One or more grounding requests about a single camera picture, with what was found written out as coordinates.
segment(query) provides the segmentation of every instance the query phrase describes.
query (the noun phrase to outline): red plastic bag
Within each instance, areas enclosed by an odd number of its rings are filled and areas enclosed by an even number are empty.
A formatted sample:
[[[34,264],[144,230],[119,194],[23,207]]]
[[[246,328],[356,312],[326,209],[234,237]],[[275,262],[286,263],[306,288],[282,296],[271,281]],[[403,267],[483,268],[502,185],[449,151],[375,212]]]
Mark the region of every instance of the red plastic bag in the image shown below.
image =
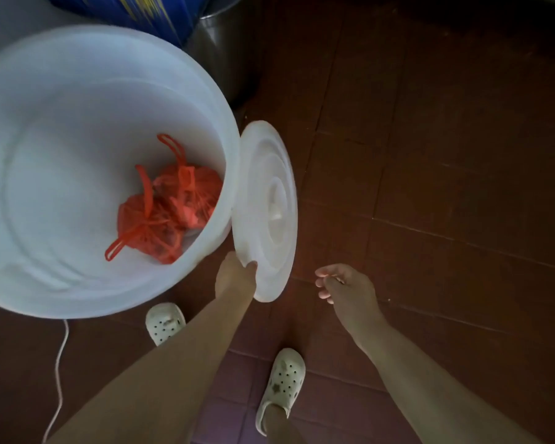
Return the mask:
[[[130,196],[119,206],[118,238],[105,251],[111,261],[129,246],[153,256],[160,263],[173,263],[182,254],[185,227],[174,215],[173,207],[161,196],[155,196],[150,179],[141,165],[135,166],[144,186],[143,195]]]
[[[204,228],[218,203],[222,179],[211,168],[187,165],[185,150],[170,135],[158,134],[157,138],[177,159],[175,165],[166,167],[154,180],[157,192],[170,201],[186,228]]]

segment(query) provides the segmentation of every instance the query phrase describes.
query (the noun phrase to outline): crocs shoe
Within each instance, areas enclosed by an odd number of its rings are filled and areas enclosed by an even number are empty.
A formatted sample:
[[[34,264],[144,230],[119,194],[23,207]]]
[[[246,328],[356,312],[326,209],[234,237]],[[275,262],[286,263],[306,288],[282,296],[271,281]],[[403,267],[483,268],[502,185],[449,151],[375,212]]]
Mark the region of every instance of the crocs shoe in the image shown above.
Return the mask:
[[[146,314],[146,330],[157,346],[185,327],[185,317],[172,302],[157,304]]]
[[[286,417],[289,417],[292,405],[294,405],[294,401],[300,393],[300,388],[302,388],[305,375],[306,365],[298,352],[286,348],[277,354],[255,419],[257,431],[263,436],[267,436],[262,424],[267,406],[275,404],[283,408],[286,411]]]

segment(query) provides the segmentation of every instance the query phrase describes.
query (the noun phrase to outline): tiled floor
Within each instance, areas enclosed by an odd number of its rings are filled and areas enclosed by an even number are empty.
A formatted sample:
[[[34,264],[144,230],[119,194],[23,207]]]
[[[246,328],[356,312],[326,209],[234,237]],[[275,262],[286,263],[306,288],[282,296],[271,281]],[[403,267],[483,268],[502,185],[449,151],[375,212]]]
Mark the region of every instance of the tiled floor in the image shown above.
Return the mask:
[[[467,387],[555,443],[555,8],[532,0],[277,0],[245,121],[288,147],[299,243],[284,294],[254,303],[194,442],[263,442],[254,412],[283,346],[306,359],[292,417],[312,443],[414,443],[377,372],[316,298],[313,271],[368,273],[389,321]],[[72,322],[56,427],[152,347],[170,299],[213,298],[227,242],[152,302]],[[59,321],[0,310],[0,442],[39,442]]]

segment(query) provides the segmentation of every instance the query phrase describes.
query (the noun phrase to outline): metal pot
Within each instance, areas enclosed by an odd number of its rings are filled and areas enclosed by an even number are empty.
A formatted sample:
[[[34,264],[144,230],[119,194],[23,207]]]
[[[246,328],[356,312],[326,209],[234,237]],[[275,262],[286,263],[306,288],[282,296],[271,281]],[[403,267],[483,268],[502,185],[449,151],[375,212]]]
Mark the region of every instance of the metal pot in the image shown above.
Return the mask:
[[[262,21],[263,0],[210,0],[185,45],[231,105],[259,80]]]

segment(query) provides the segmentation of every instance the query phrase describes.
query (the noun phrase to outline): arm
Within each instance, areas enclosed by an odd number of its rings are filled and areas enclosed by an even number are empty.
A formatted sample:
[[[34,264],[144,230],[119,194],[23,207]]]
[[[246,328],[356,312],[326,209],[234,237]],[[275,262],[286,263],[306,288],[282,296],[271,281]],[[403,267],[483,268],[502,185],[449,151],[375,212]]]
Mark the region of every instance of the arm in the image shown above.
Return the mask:
[[[425,444],[540,443],[475,396],[384,319],[367,276],[348,265],[317,270],[319,297],[378,369],[386,389]]]
[[[189,437],[218,366],[255,293],[256,265],[228,253],[216,299],[89,401],[49,444],[176,443]]]

